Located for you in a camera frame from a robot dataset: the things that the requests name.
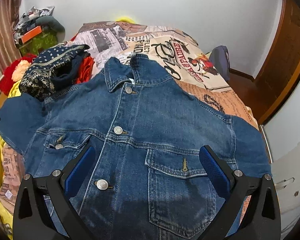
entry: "chest pocket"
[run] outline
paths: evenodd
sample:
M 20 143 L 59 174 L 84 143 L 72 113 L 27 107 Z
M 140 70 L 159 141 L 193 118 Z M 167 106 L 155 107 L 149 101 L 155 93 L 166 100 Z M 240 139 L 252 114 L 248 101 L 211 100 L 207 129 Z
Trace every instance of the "chest pocket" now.
M 149 220 L 190 239 L 216 215 L 216 192 L 198 154 L 148 149 Z
M 90 137 L 90 134 L 76 131 L 49 131 L 35 176 L 47 176 L 56 169 L 62 170 L 70 160 L 78 156 Z

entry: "fluffy red fabric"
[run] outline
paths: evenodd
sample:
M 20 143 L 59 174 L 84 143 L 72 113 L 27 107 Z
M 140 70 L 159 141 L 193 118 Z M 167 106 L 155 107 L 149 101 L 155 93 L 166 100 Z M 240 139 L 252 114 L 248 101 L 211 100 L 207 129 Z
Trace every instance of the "fluffy red fabric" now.
M 13 84 L 15 83 L 11 77 L 12 73 L 14 72 L 16 66 L 20 63 L 21 60 L 26 60 L 29 63 L 32 63 L 33 59 L 36 58 L 36 55 L 33 54 L 27 54 L 26 56 L 15 60 L 9 67 L 6 67 L 6 69 L 3 72 L 4 77 L 0 81 L 0 90 L 2 93 L 4 93 L 6 96 L 9 95 L 9 92 L 11 88 L 13 87 Z

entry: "jacket collar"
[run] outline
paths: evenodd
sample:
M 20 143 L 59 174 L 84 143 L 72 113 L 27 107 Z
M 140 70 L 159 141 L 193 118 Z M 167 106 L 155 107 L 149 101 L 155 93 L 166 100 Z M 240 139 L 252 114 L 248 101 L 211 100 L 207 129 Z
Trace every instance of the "jacket collar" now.
M 156 61 L 149 60 L 147 55 L 136 54 L 130 60 L 130 65 L 123 65 L 112 57 L 104 68 L 106 85 L 109 92 L 124 82 L 134 79 L 136 85 L 156 85 L 173 77 Z

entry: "orange box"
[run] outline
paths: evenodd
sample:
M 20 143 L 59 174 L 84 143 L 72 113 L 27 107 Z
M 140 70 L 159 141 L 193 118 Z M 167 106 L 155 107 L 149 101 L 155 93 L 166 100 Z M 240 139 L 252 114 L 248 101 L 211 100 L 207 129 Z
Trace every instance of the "orange box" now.
M 38 35 L 42 33 L 42 29 L 41 26 L 37 26 L 34 29 L 30 30 L 29 32 L 27 32 L 25 35 L 22 36 L 21 40 L 23 43 L 26 43 L 27 41 L 29 41 L 30 39 L 32 39 L 34 36 Z

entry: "wooden door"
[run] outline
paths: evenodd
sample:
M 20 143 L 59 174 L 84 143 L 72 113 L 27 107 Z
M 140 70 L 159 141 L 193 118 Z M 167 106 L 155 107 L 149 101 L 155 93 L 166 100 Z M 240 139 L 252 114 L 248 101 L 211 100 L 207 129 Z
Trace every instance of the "wooden door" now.
M 283 0 L 274 42 L 254 83 L 268 102 L 258 118 L 267 122 L 284 104 L 300 80 L 300 9 L 293 0 Z

